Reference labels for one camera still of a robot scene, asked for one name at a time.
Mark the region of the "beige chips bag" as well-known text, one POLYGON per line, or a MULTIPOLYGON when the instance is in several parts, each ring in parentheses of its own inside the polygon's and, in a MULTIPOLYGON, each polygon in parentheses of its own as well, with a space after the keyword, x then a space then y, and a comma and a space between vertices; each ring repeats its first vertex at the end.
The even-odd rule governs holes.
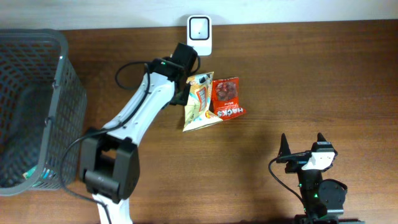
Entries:
POLYGON ((214 72, 207 72, 187 79, 190 91, 185 105, 183 132, 205 128, 223 121, 210 111, 213 75, 214 72))

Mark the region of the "red Hacks snack bag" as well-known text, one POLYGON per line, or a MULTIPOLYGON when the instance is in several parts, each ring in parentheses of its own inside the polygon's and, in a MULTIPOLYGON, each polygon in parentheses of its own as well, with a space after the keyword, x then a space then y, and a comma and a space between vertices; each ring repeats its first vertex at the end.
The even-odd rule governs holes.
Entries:
POLYGON ((238 77, 213 80, 211 94, 213 112, 223 121, 246 113, 246 110, 239 105, 238 90, 238 77))

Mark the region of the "teal tissue pack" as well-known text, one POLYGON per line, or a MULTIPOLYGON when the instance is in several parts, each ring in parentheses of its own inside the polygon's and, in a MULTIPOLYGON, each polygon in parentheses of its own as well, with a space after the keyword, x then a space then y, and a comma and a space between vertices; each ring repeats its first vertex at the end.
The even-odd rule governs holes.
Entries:
MULTIPOLYGON (((23 173, 23 178, 25 178, 25 180, 29 179, 35 172, 36 170, 36 166, 32 167, 31 169, 29 169, 28 171, 26 171, 25 173, 23 173)), ((55 172, 51 169, 43 169, 43 172, 40 175, 41 179, 51 179, 53 176, 55 175, 55 172)))

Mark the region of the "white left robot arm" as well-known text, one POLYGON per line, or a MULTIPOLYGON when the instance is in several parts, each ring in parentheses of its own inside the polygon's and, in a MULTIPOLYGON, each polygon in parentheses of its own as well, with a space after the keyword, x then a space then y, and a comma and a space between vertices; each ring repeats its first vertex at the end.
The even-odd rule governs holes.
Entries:
POLYGON ((101 129, 81 139, 79 175, 97 204, 101 223, 132 223, 129 198, 140 176, 138 147, 160 110, 185 105, 180 81, 189 77, 197 57, 156 58, 125 107, 101 129))

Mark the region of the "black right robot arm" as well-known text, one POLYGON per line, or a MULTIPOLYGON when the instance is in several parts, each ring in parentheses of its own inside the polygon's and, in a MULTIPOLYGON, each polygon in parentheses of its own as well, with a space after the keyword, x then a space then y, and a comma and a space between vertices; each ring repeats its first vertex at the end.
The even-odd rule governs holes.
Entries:
POLYGON ((273 163, 285 164, 285 173, 297 174, 297 193, 277 180, 280 185, 292 192, 302 203, 304 214, 296 215, 292 220, 294 224, 349 224, 362 223, 358 219, 340 219, 344 214, 343 204, 346 200, 348 187, 335 179, 324 179, 322 173, 332 168, 333 161, 338 152, 322 133, 317 134, 317 140, 309 151, 292 153, 285 134, 281 135, 280 149, 276 158, 270 161, 268 170, 271 176, 273 163))

